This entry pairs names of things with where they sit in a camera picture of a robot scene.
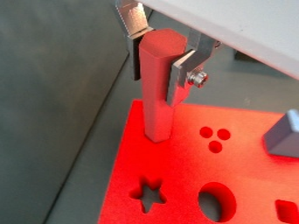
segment circular hole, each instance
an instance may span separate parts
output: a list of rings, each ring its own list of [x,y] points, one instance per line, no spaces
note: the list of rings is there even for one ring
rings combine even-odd
[[[199,206],[206,217],[215,222],[232,219],[238,203],[231,190],[220,183],[208,183],[199,193]]]
[[[222,143],[218,141],[211,141],[210,142],[210,151],[214,153],[220,153],[222,152]]]
[[[220,129],[218,131],[218,136],[220,140],[228,140],[230,139],[230,132],[226,129]]]
[[[204,138],[210,138],[212,136],[212,129],[210,127],[200,128],[200,135]]]

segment red foam board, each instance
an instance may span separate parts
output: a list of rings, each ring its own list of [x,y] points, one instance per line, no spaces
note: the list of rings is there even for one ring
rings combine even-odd
[[[299,223],[299,159],[270,155],[263,135],[282,114],[182,104],[172,135],[146,137],[143,103],[135,101],[116,156],[100,224],[216,223],[199,193],[222,204],[220,222]],[[164,203],[143,211],[142,185],[160,187]]]

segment gray wall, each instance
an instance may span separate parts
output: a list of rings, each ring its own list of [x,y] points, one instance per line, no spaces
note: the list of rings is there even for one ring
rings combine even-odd
[[[0,7],[0,223],[43,223],[127,56],[108,0]]]

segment metal bracket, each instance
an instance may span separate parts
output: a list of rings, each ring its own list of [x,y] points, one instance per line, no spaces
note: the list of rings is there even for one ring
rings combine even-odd
[[[135,0],[114,0],[114,6],[118,21],[126,34],[132,79],[138,81],[140,79],[139,44],[146,33],[154,28],[148,26],[142,3]],[[198,88],[203,87],[208,79],[208,75],[202,71],[203,64],[219,46],[219,41],[191,29],[186,54],[172,63],[166,99],[171,107],[183,100],[176,94],[179,88],[186,88],[190,85],[195,85]]]
[[[174,107],[182,102],[182,99],[175,98],[178,87],[186,88],[186,85],[191,84],[198,88],[203,87],[208,79],[208,75],[202,71],[203,65],[219,47],[219,41],[191,29],[188,37],[188,48],[191,48],[191,50],[172,63],[166,99],[170,106]]]
[[[132,79],[138,81],[140,79],[139,44],[146,33],[154,28],[148,26],[142,3],[135,0],[114,0],[114,10],[126,34]]]

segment square hole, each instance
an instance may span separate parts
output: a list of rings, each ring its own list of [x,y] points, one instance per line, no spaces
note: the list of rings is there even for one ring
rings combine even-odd
[[[275,202],[276,217],[284,223],[299,223],[298,206],[294,202],[278,200]]]

